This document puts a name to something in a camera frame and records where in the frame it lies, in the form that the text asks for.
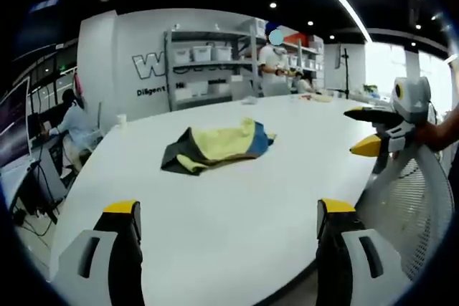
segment mesh chair back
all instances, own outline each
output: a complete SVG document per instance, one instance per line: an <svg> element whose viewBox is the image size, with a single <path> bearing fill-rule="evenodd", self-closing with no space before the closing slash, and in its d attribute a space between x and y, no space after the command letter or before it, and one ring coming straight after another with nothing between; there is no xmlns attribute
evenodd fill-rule
<svg viewBox="0 0 459 306"><path fill-rule="evenodd" d="M448 179L426 146L400 153L369 182L356 210L367 228L376 229L402 258L412 281L443 240L454 209Z"/></svg>
<svg viewBox="0 0 459 306"><path fill-rule="evenodd" d="M264 82L262 84L262 90L265 97L290 94L290 88L286 82Z"/></svg>
<svg viewBox="0 0 459 306"><path fill-rule="evenodd" d="M255 91L249 80L231 82L229 88L231 89L232 100L243 100L246 97L255 96Z"/></svg>

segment hand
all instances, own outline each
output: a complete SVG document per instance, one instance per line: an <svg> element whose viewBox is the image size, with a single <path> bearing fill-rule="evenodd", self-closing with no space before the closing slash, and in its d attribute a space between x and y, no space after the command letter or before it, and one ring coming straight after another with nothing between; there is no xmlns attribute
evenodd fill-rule
<svg viewBox="0 0 459 306"><path fill-rule="evenodd" d="M427 145L431 150L442 150L448 143L445 142L445 134L441 125L433 125L430 122L416 128L415 141Z"/></svg>

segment floor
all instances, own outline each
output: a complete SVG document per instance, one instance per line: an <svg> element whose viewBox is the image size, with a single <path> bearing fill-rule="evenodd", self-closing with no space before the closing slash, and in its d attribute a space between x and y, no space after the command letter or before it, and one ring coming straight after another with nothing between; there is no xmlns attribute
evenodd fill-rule
<svg viewBox="0 0 459 306"><path fill-rule="evenodd" d="M57 210L61 212L63 203L61 203ZM24 208L21 201L18 200L17 206ZM55 211L56 217L59 219L59 214ZM49 281L49 256L50 247L52 246L52 239L55 234L56 226L49 219L48 215L35 215L27 214L23 227L29 230L35 230L39 234L45 233L47 227L48 231L40 238L28 231L23 227L16 227L19 237L22 239L26 250L29 252L29 258L33 261L35 267L42 273L43 277ZM290 291L282 299L275 301L271 306L314 306L317 297L317 271L310 275L307 279L302 281L294 290Z"/></svg>

